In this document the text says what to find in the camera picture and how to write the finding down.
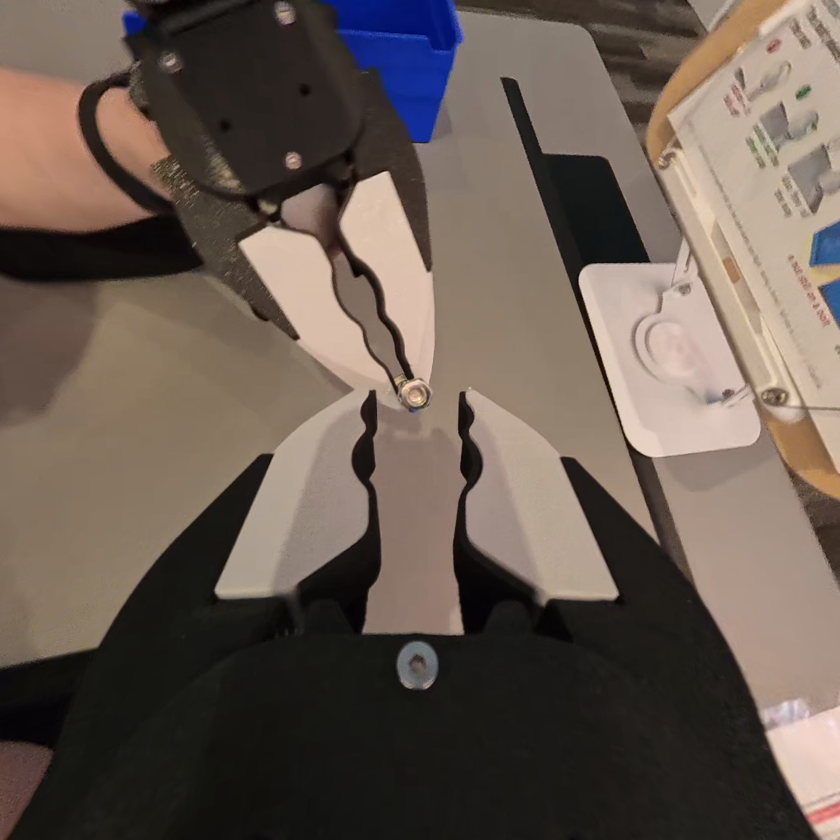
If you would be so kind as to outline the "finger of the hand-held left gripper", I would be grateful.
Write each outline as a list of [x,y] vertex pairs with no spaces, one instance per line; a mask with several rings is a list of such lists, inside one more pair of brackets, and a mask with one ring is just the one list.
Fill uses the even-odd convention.
[[395,387],[365,350],[360,328],[341,309],[336,276],[349,275],[339,255],[331,258],[313,234],[268,224],[238,248],[286,316],[298,343],[354,390],[377,391],[383,404],[398,404]]
[[349,275],[333,285],[389,387],[430,387],[434,280],[388,171],[357,181],[343,200],[338,242]]

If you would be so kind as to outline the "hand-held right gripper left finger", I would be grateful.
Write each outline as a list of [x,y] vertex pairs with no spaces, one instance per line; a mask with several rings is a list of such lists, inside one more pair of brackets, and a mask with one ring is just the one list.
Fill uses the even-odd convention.
[[372,442],[373,392],[354,391],[289,434],[268,469],[215,586],[221,601],[290,596],[359,543],[375,513],[371,470],[354,466]]

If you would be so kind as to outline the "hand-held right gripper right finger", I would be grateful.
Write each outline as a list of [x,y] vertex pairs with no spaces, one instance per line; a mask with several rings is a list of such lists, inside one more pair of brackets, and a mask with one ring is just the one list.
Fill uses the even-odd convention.
[[537,603],[614,602],[619,591],[560,454],[476,390],[460,394],[458,411],[465,547]]

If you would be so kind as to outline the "blue divided plastic bin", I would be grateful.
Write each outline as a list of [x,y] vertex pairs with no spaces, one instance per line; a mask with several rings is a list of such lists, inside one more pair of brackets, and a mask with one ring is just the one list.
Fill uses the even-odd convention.
[[138,110],[211,191],[358,181],[430,140],[461,31],[453,2],[132,2]]

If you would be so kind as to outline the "person's left forearm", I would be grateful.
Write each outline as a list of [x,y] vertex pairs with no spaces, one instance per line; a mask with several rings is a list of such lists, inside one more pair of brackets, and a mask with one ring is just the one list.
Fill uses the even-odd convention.
[[91,229],[98,168],[78,124],[81,84],[1,69],[3,227]]

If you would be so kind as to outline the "person's left hand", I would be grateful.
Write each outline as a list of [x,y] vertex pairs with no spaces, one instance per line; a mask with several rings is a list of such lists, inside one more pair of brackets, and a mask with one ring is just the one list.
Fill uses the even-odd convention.
[[123,170],[152,193],[171,202],[154,166],[170,156],[157,127],[137,109],[128,89],[111,87],[100,99],[98,128],[104,145]]

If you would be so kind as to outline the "black wrist rest pad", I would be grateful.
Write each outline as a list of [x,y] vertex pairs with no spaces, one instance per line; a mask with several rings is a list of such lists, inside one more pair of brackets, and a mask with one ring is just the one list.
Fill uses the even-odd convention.
[[162,278],[204,263],[174,217],[88,234],[2,228],[1,273],[30,282],[95,282]]

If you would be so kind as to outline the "wooden document stand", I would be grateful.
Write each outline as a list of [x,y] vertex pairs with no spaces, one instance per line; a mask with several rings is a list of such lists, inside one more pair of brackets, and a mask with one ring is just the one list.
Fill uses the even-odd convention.
[[[767,329],[743,278],[739,264],[711,210],[702,202],[686,156],[669,122],[670,111],[703,84],[710,75],[748,41],[759,27],[788,2],[736,2],[726,17],[682,62],[663,90],[647,127],[647,156],[655,165],[667,148],[679,150],[678,161],[658,171],[659,182],[675,211],[677,223],[698,264],[700,277],[717,309],[730,346],[782,459],[814,488],[838,498],[839,413],[771,412],[760,401],[761,391],[779,387],[799,393],[791,372]],[[839,373],[839,214],[838,282],[823,292],[838,291],[826,299],[838,304]]]

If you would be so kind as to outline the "laminated instruction sheet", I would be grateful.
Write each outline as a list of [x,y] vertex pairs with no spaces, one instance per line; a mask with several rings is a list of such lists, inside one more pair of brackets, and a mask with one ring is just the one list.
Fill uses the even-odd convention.
[[787,700],[760,713],[773,756],[821,839],[839,838],[839,707]]

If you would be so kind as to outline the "person's bare leg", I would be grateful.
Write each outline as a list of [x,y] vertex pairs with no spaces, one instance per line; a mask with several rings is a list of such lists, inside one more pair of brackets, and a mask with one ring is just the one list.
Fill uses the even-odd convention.
[[1,742],[1,838],[10,837],[53,758],[47,747]]

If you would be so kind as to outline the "printed instruction poster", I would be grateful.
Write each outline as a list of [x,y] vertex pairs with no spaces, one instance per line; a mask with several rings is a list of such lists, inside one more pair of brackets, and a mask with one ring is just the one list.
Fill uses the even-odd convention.
[[838,2],[788,2],[668,114],[804,404],[838,408]]

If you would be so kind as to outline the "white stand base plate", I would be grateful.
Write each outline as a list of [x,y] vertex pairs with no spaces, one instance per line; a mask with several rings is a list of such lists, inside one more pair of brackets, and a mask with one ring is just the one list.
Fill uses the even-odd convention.
[[762,424],[693,259],[593,264],[579,287],[627,441],[651,459],[755,444]]

